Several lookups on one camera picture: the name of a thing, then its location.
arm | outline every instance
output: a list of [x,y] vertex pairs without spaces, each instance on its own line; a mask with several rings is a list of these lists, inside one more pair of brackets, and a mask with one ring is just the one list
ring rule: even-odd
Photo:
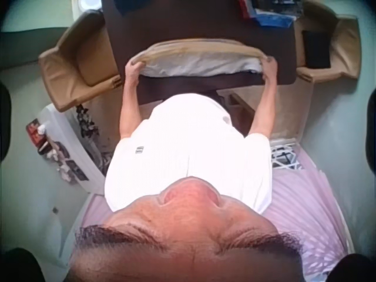
[[273,131],[274,120],[276,118],[276,94],[277,94],[277,62],[274,58],[262,59],[263,78],[265,80],[264,92],[258,104],[253,123],[249,131],[261,133],[270,138]]
[[120,138],[131,137],[141,123],[141,114],[137,99],[137,85],[143,63],[132,65],[131,61],[125,67],[125,84],[123,90],[123,105],[120,112]]

blue object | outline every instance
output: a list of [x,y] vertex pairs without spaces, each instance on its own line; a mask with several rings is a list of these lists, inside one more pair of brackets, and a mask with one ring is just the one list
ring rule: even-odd
[[278,28],[289,28],[294,19],[284,15],[255,15],[253,18],[261,26],[275,26]]

shirt logo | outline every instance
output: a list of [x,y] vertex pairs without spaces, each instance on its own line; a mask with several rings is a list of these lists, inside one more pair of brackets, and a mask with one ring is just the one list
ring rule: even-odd
[[143,152],[143,146],[137,147],[136,154],[141,154]]

white t-shirt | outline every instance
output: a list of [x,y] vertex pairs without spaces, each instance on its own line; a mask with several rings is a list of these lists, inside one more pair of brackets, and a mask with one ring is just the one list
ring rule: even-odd
[[269,140],[258,133],[244,138],[230,115],[208,97],[173,96],[156,106],[132,137],[119,142],[105,197],[115,212],[188,176],[262,213],[271,203]]

dark table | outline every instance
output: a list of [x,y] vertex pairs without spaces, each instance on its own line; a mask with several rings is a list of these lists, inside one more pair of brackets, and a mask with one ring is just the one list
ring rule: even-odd
[[[155,43],[184,38],[227,38],[261,49],[279,64],[278,84],[296,79],[294,28],[265,28],[243,19],[238,0],[102,0],[103,13],[119,73],[137,53]],[[140,77],[139,103],[178,93],[263,84],[261,75],[237,73],[210,78]]]

